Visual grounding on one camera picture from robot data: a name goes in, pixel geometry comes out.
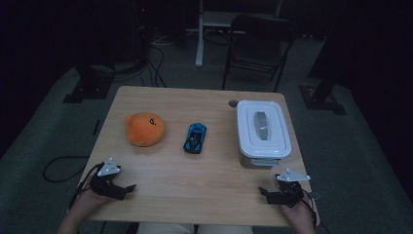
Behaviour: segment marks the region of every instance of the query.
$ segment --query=human hand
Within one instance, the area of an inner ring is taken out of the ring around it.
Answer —
[[[113,198],[100,196],[94,193],[94,191],[89,187],[90,179],[91,177],[89,177],[86,182],[87,187],[79,194],[75,203],[63,219],[63,222],[58,229],[58,234],[78,233],[80,223],[83,219],[92,214],[99,207],[115,201]]]
[[[311,198],[304,195],[304,201],[309,203]],[[316,230],[313,225],[313,211],[310,210],[302,201],[298,202],[293,208],[289,206],[280,206],[282,212],[289,220],[298,234],[315,234]]]

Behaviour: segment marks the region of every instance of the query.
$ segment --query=wooden table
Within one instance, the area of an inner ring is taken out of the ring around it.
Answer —
[[[237,109],[229,106],[231,99],[272,100],[282,107],[292,152],[279,166],[241,166]],[[134,146],[126,138],[125,116],[142,111],[160,115],[166,124],[164,138],[148,147]],[[195,122],[207,127],[199,155],[182,148]],[[274,93],[122,87],[83,176],[109,158],[122,167],[113,182],[137,187],[126,200],[104,206],[91,219],[287,226],[280,209],[266,203],[258,186],[276,188],[274,174],[287,168],[306,173],[285,99]],[[301,185],[311,191],[308,181]]]

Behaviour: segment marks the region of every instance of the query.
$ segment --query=white plastic container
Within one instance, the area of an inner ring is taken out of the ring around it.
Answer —
[[[272,167],[291,153],[281,107],[273,101],[242,100],[237,105],[240,161],[245,167]]]

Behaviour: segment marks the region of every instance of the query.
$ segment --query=black chair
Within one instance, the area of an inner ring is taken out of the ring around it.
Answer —
[[[222,90],[231,67],[272,71],[270,81],[279,75],[279,86],[289,49],[298,36],[297,25],[286,19],[241,14],[231,22],[230,45]]]

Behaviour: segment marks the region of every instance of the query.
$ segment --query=robotic hand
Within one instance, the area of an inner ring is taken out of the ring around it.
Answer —
[[[303,189],[298,181],[309,180],[310,177],[287,169],[283,174],[276,175],[276,179],[279,182],[280,192],[269,192],[259,187],[261,194],[266,197],[268,204],[287,205],[293,208],[304,198]]]
[[[73,195],[69,209],[75,203],[78,195],[83,192],[83,187],[91,175],[91,173],[96,170],[89,186],[96,194],[100,196],[106,196],[117,200],[124,200],[128,193],[132,192],[136,187],[136,184],[128,186],[126,188],[115,185],[112,182],[112,179],[116,176],[117,173],[121,171],[121,167],[117,166],[112,158],[110,158],[106,163],[101,163],[95,165],[85,176],[85,179],[79,184],[75,194]]]

